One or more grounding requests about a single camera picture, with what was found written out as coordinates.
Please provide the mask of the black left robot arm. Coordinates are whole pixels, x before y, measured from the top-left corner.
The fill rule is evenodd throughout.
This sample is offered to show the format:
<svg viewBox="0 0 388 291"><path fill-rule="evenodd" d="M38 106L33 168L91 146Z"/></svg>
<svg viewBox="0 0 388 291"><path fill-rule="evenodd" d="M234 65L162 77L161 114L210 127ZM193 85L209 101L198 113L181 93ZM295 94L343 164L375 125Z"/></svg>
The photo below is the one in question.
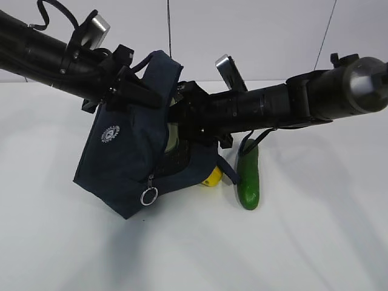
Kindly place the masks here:
<svg viewBox="0 0 388 291"><path fill-rule="evenodd" d="M109 28L93 10L64 43L1 12L1 69L82 98L88 113L100 104L119 112L131 105L161 108L161 95L130 66L134 51L100 46Z"/></svg>

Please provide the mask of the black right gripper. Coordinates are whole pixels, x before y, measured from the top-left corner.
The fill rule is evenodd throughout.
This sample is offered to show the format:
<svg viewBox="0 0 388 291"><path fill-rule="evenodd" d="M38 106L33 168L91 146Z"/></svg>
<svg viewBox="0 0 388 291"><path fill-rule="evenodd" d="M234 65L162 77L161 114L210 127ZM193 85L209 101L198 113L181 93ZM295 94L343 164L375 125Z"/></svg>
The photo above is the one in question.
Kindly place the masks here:
<svg viewBox="0 0 388 291"><path fill-rule="evenodd" d="M169 107L169 123L178 127L181 139L230 149L232 135L212 130L211 123L205 120L204 109L209 96L195 81L180 81L175 93L176 103Z"/></svg>

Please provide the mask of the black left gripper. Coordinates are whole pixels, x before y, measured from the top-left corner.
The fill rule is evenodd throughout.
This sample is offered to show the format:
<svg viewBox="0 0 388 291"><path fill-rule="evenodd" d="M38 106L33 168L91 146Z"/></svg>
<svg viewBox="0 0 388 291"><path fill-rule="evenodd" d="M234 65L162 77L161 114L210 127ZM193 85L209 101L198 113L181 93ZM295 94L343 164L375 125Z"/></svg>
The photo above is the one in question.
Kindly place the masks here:
<svg viewBox="0 0 388 291"><path fill-rule="evenodd" d="M120 44L114 51L107 48L92 50L99 74L87 80L93 90L93 99L85 99L81 110L94 113L99 105L108 111L123 112L132 105L149 109L161 108L161 96L147 87L129 68L134 50Z"/></svg>

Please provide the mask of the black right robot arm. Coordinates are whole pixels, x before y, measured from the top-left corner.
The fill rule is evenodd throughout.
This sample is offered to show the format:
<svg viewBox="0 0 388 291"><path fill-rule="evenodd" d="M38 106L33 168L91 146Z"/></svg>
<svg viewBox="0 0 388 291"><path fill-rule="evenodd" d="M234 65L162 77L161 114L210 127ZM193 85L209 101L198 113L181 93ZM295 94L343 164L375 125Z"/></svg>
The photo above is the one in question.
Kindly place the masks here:
<svg viewBox="0 0 388 291"><path fill-rule="evenodd" d="M301 129L387 108L387 63L357 54L331 54L333 68L315 70L255 90L209 94L196 82L180 82L181 100L168 121L185 139L232 145L233 133Z"/></svg>

